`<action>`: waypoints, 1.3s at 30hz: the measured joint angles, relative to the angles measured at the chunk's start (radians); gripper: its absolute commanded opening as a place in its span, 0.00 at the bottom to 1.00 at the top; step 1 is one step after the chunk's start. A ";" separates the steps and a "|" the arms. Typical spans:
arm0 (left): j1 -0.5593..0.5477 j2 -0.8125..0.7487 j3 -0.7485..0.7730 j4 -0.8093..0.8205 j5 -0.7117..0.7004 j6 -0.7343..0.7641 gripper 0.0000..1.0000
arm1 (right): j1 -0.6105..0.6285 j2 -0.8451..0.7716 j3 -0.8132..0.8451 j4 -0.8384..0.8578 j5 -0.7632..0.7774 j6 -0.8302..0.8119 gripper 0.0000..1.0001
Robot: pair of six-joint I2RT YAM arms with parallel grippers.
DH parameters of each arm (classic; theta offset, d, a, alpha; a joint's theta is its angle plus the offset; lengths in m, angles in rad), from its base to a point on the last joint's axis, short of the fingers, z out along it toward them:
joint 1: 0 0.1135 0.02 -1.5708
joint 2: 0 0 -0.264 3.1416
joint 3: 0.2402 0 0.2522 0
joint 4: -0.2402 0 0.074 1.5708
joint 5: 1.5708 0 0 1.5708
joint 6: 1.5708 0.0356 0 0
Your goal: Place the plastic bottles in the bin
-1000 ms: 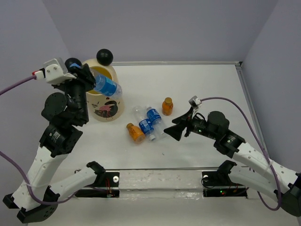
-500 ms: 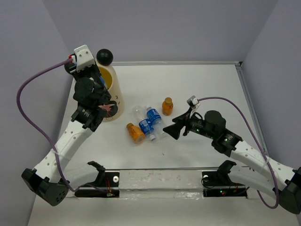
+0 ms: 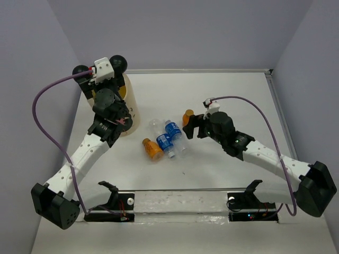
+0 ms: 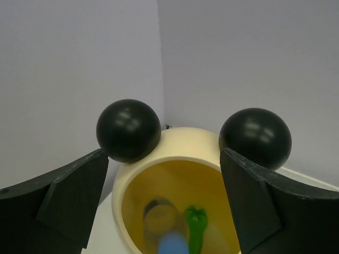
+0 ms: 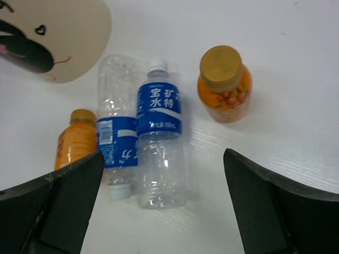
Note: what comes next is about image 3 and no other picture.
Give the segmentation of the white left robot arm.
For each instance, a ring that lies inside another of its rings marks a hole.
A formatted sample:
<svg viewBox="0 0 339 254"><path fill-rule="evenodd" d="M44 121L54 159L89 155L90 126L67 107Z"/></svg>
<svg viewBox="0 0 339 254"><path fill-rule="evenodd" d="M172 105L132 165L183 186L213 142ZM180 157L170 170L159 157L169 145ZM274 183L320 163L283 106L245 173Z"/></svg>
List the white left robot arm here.
<svg viewBox="0 0 339 254"><path fill-rule="evenodd" d="M88 198L81 197L78 185L133 123L124 97L119 93L126 85L123 74L99 80L97 74L85 71L72 78L94 100L93 124L73 155L65 154L66 163L62 168L31 190L36 213L63 230L68 229L81 212L88 214L96 207L109 211L122 206L118 188L106 181L98 183L100 194Z"/></svg>

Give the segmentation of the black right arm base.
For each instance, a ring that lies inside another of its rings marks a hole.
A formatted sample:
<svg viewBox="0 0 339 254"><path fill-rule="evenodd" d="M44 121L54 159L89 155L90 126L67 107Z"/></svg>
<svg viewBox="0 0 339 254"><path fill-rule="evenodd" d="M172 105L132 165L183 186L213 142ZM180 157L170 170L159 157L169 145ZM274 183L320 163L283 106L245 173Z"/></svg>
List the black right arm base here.
<svg viewBox="0 0 339 254"><path fill-rule="evenodd" d="M229 222L279 221L276 204L262 203L254 195L261 183L262 180L254 180L243 192L227 193Z"/></svg>

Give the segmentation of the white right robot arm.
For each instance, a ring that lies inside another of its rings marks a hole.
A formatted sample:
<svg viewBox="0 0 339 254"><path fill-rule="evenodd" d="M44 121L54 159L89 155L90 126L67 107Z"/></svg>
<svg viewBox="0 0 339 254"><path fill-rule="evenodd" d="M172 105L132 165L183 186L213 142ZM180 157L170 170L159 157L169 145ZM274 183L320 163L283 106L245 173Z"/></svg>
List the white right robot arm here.
<svg viewBox="0 0 339 254"><path fill-rule="evenodd" d="M237 131L225 112L191 115L183 127L188 139L193 138L194 129L198 129L198 138L213 139L227 155L265 169L287 182L268 191L261 179L252 181L243 192L244 202L249 207L291 202L306 214L320 217L337 192L324 163L309 164L279 155L254 137Z"/></svg>

